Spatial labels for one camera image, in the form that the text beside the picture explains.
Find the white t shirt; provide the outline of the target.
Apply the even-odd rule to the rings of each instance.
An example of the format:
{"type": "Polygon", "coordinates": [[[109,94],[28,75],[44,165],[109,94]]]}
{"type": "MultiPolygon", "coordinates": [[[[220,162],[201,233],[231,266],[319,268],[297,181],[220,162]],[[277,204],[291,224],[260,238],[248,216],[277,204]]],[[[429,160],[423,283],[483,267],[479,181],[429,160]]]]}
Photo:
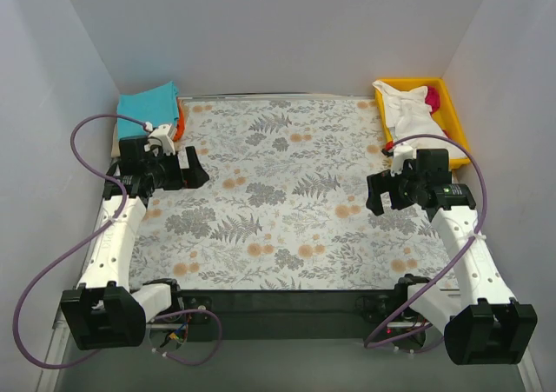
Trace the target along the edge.
{"type": "Polygon", "coordinates": [[[432,118],[427,86],[398,90],[381,80],[374,81],[373,86],[382,96],[386,127],[394,142],[416,135],[446,135],[432,118]]]}

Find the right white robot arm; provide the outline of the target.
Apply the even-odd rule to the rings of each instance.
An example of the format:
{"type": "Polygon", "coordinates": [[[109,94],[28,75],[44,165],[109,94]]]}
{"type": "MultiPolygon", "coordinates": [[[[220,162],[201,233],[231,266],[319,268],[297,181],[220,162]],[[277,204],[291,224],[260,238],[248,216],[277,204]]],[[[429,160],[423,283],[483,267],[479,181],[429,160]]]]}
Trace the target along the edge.
{"type": "Polygon", "coordinates": [[[518,364],[538,322],[530,304],[516,299],[498,271],[481,226],[484,213],[464,184],[453,182],[446,149],[394,149],[391,169],[367,177],[371,212],[383,214],[388,194],[394,210],[421,207],[450,259],[433,279],[407,277],[393,299],[396,317],[418,315],[441,332],[451,361],[457,365],[518,364]]]}

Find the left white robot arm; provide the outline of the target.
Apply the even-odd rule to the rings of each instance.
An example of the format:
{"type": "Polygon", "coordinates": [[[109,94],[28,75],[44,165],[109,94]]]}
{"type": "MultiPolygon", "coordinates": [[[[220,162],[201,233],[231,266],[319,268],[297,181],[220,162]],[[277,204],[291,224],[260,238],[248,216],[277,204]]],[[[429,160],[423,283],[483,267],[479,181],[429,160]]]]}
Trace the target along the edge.
{"type": "Polygon", "coordinates": [[[107,171],[100,223],[108,228],[97,236],[89,264],[74,289],[65,290],[60,306],[80,350],[136,347],[148,322],[160,316],[176,322],[185,310],[174,279],[129,285],[136,235],[158,189],[199,189],[209,180],[195,147],[185,148],[187,166],[177,154],[164,153],[161,138],[122,139],[120,156],[107,171]]]}

